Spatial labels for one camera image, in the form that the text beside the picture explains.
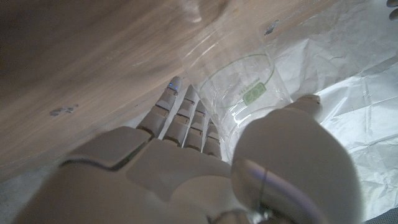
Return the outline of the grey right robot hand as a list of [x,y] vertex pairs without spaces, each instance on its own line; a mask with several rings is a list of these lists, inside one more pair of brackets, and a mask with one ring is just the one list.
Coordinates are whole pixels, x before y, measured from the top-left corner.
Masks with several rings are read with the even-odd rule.
[[231,163],[189,88],[174,77],[136,128],[105,132],[70,152],[15,223],[360,223],[353,162],[315,117],[317,95],[249,123]]

